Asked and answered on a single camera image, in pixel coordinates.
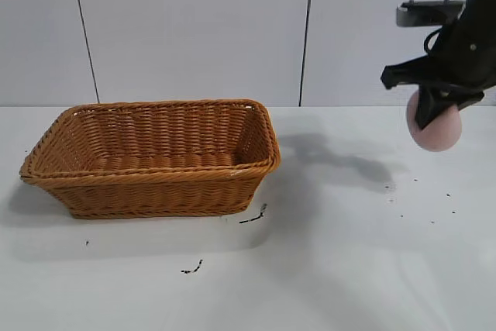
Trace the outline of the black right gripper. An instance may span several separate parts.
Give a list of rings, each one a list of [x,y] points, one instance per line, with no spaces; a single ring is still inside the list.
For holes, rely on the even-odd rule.
[[[480,102],[483,91],[495,85],[493,29],[443,26],[424,39],[423,49],[423,56],[388,65],[381,74],[381,82],[388,90],[410,84],[423,87],[418,91],[415,113],[420,129],[453,105],[450,94],[444,91],[462,93],[456,100],[461,111]]]

